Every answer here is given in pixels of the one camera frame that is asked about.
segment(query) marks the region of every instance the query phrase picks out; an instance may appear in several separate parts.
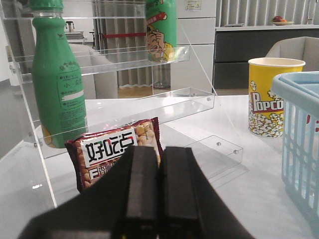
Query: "light blue plastic basket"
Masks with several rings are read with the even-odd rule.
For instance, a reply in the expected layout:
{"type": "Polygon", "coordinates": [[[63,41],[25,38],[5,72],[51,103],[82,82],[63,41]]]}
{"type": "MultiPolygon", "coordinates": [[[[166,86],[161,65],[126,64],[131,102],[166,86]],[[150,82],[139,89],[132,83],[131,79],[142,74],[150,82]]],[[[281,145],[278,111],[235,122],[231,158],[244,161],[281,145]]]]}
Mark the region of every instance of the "light blue plastic basket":
{"type": "Polygon", "coordinates": [[[319,72],[277,75],[272,91],[285,102],[282,179],[319,237],[319,72]]]}

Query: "yellow popcorn cup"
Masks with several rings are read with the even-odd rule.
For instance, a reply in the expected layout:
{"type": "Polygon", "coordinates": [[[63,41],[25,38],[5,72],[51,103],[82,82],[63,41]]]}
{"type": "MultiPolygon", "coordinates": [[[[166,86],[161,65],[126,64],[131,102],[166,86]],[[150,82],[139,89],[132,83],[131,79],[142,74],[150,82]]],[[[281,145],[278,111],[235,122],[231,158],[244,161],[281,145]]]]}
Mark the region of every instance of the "yellow popcorn cup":
{"type": "Polygon", "coordinates": [[[302,71],[305,62],[288,58],[254,58],[249,63],[248,128],[256,135],[278,137],[283,134],[284,101],[271,90],[276,75],[302,71]]]}

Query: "peanut snack package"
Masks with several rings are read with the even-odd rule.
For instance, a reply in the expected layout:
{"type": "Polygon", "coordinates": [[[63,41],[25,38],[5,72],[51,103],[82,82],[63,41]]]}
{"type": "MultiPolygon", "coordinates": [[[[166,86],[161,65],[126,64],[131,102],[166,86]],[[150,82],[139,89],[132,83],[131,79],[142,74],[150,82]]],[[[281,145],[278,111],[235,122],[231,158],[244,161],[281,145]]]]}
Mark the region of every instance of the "peanut snack package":
{"type": "Polygon", "coordinates": [[[163,150],[159,131],[156,117],[67,141],[65,146],[75,168],[78,191],[82,192],[106,174],[130,145],[153,147],[160,163],[163,150]]]}

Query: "green plastic bottle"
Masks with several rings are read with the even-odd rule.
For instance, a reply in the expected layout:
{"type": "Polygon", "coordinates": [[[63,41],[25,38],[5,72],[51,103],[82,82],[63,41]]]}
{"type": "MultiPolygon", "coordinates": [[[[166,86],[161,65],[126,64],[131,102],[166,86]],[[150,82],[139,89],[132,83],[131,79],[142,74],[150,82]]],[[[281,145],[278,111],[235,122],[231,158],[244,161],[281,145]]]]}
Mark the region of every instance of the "green plastic bottle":
{"type": "Polygon", "coordinates": [[[86,132],[81,69],[64,33],[62,0],[30,0],[36,47],[32,80],[44,141],[56,148],[86,132]]]}
{"type": "Polygon", "coordinates": [[[146,19],[150,60],[174,60],[177,46],[175,0],[146,0],[146,19]]]}

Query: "green bottle cap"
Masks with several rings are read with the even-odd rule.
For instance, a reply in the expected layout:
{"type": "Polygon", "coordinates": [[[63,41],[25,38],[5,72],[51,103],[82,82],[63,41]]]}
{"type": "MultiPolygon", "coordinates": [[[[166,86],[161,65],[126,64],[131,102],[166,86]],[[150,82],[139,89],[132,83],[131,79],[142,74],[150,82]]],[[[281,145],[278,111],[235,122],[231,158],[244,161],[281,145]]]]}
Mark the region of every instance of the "green bottle cap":
{"type": "Polygon", "coordinates": [[[29,0],[31,10],[62,11],[62,0],[29,0]]]}

